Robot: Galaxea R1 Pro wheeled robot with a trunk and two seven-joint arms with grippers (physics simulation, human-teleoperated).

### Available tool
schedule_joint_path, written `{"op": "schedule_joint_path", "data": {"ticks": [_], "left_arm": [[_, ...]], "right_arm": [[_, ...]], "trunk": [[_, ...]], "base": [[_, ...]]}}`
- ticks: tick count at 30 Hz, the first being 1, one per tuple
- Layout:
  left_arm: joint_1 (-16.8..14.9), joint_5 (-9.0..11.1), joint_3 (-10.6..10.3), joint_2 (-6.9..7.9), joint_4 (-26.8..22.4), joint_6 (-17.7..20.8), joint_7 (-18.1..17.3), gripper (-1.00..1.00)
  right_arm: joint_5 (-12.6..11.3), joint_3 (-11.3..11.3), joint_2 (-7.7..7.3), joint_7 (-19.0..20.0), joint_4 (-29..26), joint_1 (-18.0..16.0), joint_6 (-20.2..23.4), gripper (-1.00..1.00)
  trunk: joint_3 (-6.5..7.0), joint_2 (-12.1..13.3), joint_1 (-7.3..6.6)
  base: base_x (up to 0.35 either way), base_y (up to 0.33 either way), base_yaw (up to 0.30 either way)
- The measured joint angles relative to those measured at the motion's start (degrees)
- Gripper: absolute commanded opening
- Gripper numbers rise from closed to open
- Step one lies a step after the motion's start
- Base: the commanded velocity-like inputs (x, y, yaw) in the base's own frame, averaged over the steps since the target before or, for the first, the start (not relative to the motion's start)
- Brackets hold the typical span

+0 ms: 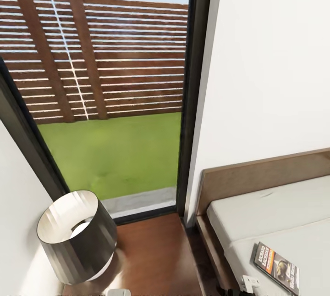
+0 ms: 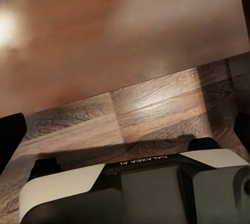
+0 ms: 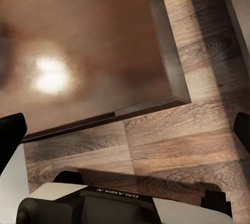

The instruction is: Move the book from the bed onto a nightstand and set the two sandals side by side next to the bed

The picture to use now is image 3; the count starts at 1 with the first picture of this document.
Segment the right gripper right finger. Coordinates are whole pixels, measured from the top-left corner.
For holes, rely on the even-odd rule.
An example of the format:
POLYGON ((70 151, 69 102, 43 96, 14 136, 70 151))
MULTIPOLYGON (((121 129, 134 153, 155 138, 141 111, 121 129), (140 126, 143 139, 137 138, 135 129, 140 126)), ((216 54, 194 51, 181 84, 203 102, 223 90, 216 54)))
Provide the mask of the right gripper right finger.
POLYGON ((238 113, 233 130, 250 154, 250 114, 238 113))

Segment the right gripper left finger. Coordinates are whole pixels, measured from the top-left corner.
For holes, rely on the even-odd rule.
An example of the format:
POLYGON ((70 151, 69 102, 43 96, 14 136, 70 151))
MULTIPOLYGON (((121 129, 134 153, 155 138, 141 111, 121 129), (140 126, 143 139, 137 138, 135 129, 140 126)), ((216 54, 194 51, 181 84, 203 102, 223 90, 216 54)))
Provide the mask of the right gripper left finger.
POLYGON ((0 118, 0 175, 26 133, 27 125, 23 113, 0 118))

